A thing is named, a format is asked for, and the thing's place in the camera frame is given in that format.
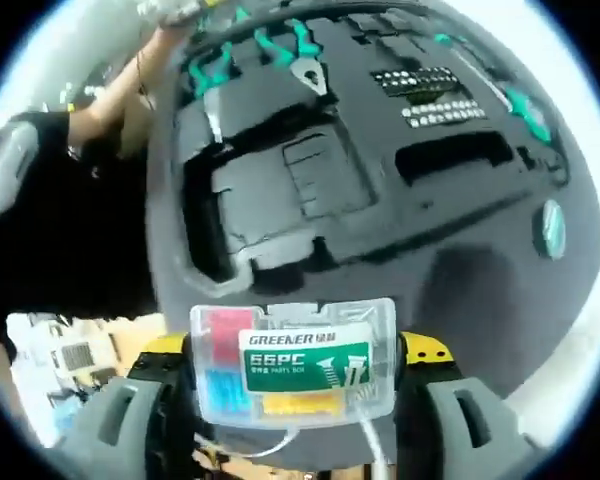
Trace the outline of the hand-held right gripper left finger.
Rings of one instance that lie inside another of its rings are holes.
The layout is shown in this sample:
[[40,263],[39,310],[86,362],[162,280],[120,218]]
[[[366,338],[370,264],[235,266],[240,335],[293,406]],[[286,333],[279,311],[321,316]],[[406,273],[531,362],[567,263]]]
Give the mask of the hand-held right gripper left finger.
[[191,339],[150,341],[77,416],[77,459],[89,479],[196,479],[198,426]]

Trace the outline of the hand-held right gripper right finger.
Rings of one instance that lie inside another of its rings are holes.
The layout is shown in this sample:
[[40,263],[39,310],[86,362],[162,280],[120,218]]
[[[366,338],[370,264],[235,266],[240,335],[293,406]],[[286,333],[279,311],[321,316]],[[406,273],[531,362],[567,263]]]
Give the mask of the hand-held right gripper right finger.
[[503,400],[441,341],[403,331],[399,345],[397,477],[523,478],[528,441]]

